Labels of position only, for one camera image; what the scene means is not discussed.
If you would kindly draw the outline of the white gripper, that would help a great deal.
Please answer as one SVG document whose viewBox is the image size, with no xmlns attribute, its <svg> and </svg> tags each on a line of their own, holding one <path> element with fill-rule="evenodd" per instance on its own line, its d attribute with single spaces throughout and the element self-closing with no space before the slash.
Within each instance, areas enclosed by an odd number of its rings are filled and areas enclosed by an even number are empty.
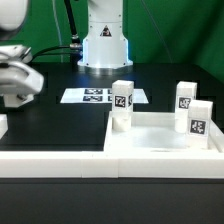
<svg viewBox="0 0 224 224">
<path fill-rule="evenodd" d="M 44 77 L 31 68 L 31 48 L 23 45 L 0 46 L 0 94 L 38 94 Z"/>
</svg>

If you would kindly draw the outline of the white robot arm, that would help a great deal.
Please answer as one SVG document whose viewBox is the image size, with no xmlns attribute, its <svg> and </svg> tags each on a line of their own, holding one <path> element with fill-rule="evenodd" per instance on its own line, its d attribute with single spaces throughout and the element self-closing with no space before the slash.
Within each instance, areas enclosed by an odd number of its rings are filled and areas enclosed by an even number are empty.
<svg viewBox="0 0 224 224">
<path fill-rule="evenodd" d="M 0 41 L 22 28 L 29 0 L 0 0 Z M 114 73 L 129 69 L 128 40 L 123 35 L 123 0 L 87 0 L 88 34 L 81 43 L 81 69 Z M 23 45 L 0 46 L 0 94 L 38 94 L 43 76 L 29 67 L 30 49 Z"/>
</svg>

